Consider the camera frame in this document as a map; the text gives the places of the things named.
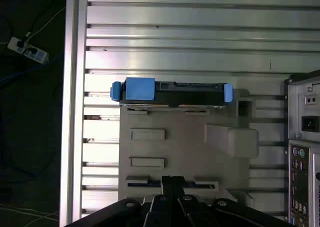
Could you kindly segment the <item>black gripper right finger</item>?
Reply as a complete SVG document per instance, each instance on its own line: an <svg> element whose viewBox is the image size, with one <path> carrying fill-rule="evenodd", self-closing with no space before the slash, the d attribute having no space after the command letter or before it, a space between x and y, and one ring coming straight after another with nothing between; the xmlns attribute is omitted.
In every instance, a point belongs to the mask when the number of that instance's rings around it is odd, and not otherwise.
<svg viewBox="0 0 320 227"><path fill-rule="evenodd" d="M185 194L185 178L171 178L174 207L173 227L292 227L293 224L247 207L227 198L217 198L211 205Z"/></svg>

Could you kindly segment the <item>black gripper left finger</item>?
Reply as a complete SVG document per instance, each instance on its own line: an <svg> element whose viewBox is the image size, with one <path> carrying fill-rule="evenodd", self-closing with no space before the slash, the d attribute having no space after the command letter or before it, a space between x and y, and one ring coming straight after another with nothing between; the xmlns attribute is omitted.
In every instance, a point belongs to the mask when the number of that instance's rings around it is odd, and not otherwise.
<svg viewBox="0 0 320 227"><path fill-rule="evenodd" d="M163 176L161 194L151 202L139 203L132 198L119 200L92 214L76 220L68 227L173 227L174 178Z"/></svg>

